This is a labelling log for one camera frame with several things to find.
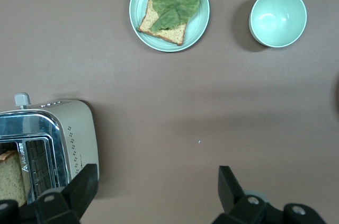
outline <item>plate rim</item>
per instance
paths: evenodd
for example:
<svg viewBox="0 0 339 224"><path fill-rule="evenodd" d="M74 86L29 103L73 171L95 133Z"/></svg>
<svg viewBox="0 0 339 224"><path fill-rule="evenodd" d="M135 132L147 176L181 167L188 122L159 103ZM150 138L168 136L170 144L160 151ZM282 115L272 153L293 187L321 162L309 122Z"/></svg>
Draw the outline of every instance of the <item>plate rim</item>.
<svg viewBox="0 0 339 224"><path fill-rule="evenodd" d="M168 50L166 48L161 48L161 47L155 47L154 45L151 45L150 43L148 43L147 41L145 41L143 38L141 38L141 36L139 35L140 33L137 31L137 29L134 27L133 25L133 20L132 20L132 13L131 13L131 6L132 6L132 1L133 0L130 0L130 3L129 3L129 17L130 17L130 22L131 22L131 25L132 25L132 28L134 30L134 32L136 33L136 35L138 36L138 38L144 43L146 44L147 46L149 46L150 48L153 48L155 50L158 50L158 51L162 51L162 52L179 52L179 51L182 51L182 50L185 50L189 47L191 47L192 45L194 45L201 37L202 35L204 34L206 28L207 28L207 25L209 23L209 17L210 17L210 4L209 4L209 0L206 0L206 6L207 6L207 13L206 13L206 24L205 26L203 27L201 33L197 36L197 38L192 41L192 43L190 43L188 46L176 46L176 48L174 50Z"/></svg>

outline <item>bowl rim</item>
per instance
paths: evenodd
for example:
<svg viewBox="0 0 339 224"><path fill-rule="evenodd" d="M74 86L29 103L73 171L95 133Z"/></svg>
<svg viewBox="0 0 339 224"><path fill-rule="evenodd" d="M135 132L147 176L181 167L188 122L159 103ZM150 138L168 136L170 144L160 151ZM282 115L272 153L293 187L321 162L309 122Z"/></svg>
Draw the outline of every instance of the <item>bowl rim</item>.
<svg viewBox="0 0 339 224"><path fill-rule="evenodd" d="M259 2L259 0L256 0L253 7L252 7L252 10L251 10L251 13L249 15L249 29L251 30L251 34L253 35L253 37L258 41L260 42L261 44L265 45L265 46L268 46L268 47L272 47L272 48L282 48L282 47L286 47L288 45L291 45L292 43L294 43L296 40L299 39L299 37L302 35L302 33L304 32L305 30L305 27L306 27L306 23L307 23L307 10L306 10L306 6L303 2L303 0L300 0L303 8L304 8L304 13L305 13L305 21L304 21L304 25L302 27L302 30L300 31L299 35L294 39L292 40L291 42L287 43L287 44L284 44L284 45L281 45L281 46L275 46L275 45L271 45L271 44L268 44L262 40L260 40L258 37L257 37L257 34L255 33L254 29L253 29L253 25L252 25L252 16L253 16L253 11L257 5L257 3Z"/></svg>

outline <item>open-faced sandwich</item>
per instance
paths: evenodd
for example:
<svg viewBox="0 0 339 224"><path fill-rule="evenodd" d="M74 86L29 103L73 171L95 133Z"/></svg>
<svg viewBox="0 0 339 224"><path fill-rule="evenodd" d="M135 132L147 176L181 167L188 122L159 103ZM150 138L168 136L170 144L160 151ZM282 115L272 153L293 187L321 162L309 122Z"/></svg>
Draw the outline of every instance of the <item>open-faced sandwich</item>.
<svg viewBox="0 0 339 224"><path fill-rule="evenodd" d="M138 31L181 46L188 21L199 3L200 0L148 0Z"/></svg>

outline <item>toaster knob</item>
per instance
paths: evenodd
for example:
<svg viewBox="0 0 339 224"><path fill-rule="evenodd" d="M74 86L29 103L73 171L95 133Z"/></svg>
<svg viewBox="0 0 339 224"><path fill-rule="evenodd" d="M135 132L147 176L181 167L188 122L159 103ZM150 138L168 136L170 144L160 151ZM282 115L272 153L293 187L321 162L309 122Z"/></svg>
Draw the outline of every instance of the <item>toaster knob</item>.
<svg viewBox="0 0 339 224"><path fill-rule="evenodd" d="M25 109L31 104L30 97L27 93L17 93L15 95L15 105L20 106L21 109Z"/></svg>

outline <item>bread slice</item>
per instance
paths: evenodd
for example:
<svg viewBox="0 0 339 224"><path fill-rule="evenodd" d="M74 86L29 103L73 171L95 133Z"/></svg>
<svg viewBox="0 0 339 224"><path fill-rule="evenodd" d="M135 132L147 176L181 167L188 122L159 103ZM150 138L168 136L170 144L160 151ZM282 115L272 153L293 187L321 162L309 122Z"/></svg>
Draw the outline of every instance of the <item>bread slice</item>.
<svg viewBox="0 0 339 224"><path fill-rule="evenodd" d="M141 25L138 28L139 32L143 32L150 36L161 38L167 42L181 46L184 42L187 23L178 25L177 28L169 30L159 30L156 33L150 31L150 28L159 18L158 13L153 9L153 1L148 0L146 7L146 15L142 19Z"/></svg>
<svg viewBox="0 0 339 224"><path fill-rule="evenodd" d="M26 203L26 194L20 163L16 150L0 155L0 200L14 199L22 206Z"/></svg>

